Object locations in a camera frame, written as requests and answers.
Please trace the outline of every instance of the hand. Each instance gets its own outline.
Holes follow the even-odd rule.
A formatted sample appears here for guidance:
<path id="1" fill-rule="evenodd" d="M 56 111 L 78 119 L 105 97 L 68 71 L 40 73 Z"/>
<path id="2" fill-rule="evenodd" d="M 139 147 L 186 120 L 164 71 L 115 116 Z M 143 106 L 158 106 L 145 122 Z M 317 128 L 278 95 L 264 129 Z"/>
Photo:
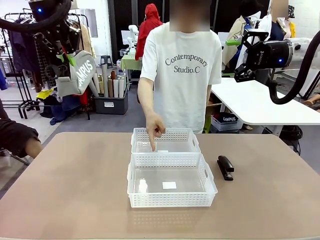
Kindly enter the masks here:
<path id="1" fill-rule="evenodd" d="M 159 114 L 152 112 L 145 116 L 146 131 L 149 134 L 152 151 L 156 150 L 155 137 L 161 138 L 162 134 L 166 132 L 166 127 L 162 122 Z"/>

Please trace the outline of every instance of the white t-shirt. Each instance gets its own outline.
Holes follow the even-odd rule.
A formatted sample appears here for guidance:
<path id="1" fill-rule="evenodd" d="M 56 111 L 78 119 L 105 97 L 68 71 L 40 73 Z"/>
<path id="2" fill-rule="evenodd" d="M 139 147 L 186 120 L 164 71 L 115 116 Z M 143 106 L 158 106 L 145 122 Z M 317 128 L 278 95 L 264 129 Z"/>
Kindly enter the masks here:
<path id="1" fill-rule="evenodd" d="M 154 111 L 166 128 L 202 133 L 208 85 L 220 84 L 222 47 L 213 31 L 170 31 L 169 23 L 148 35 L 141 78 L 154 81 Z"/>

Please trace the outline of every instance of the black hose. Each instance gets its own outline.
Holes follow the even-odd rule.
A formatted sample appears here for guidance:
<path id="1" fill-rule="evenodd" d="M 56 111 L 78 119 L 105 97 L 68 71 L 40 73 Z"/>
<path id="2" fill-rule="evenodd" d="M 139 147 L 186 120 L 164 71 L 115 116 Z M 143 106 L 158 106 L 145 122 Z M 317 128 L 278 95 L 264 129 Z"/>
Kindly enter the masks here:
<path id="1" fill-rule="evenodd" d="M 320 45 L 320 31 L 314 36 L 314 38 L 310 42 L 310 45 L 306 50 L 305 57 L 302 61 L 298 77 L 296 78 L 292 89 L 286 96 L 284 96 L 283 98 L 278 98 L 277 82 L 273 80 L 270 82 L 269 92 L 270 92 L 270 97 L 272 102 L 278 105 L 287 104 L 299 94 L 299 92 L 301 91 L 301 89 L 303 88 L 306 82 L 309 69 L 311 67 L 312 61 L 315 57 L 315 54 L 317 52 L 319 45 Z"/>
<path id="2" fill-rule="evenodd" d="M 62 4 L 57 6 L 55 13 L 43 21 L 31 24 L 20 24 L 0 19 L 0 28 L 19 33 L 37 33 L 63 20 L 68 15 L 70 8 L 71 0 L 63 0 Z"/>

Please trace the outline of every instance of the red cloth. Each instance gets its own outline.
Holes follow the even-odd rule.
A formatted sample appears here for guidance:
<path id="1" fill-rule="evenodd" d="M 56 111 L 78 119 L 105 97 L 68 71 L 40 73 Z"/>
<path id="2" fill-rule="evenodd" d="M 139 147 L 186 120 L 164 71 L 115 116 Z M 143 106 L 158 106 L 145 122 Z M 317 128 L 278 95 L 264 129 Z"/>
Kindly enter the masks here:
<path id="1" fill-rule="evenodd" d="M 153 3 L 145 7 L 146 20 L 141 24 L 139 29 L 138 43 L 136 46 L 135 60 L 139 60 L 144 55 L 146 39 L 152 29 L 159 27 L 163 23 L 160 21 L 158 10 Z"/>

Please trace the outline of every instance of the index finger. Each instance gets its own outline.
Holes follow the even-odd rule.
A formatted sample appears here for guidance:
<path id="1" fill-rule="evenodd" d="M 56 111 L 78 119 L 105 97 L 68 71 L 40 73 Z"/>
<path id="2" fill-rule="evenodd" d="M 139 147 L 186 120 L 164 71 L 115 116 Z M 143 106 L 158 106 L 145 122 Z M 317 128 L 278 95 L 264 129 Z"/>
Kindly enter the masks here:
<path id="1" fill-rule="evenodd" d="M 155 132 L 154 132 L 154 131 L 150 131 L 150 132 L 149 132 L 149 140 L 150 140 L 152 152 L 154 152 L 154 151 L 156 150 L 156 145 L 155 145 Z"/>

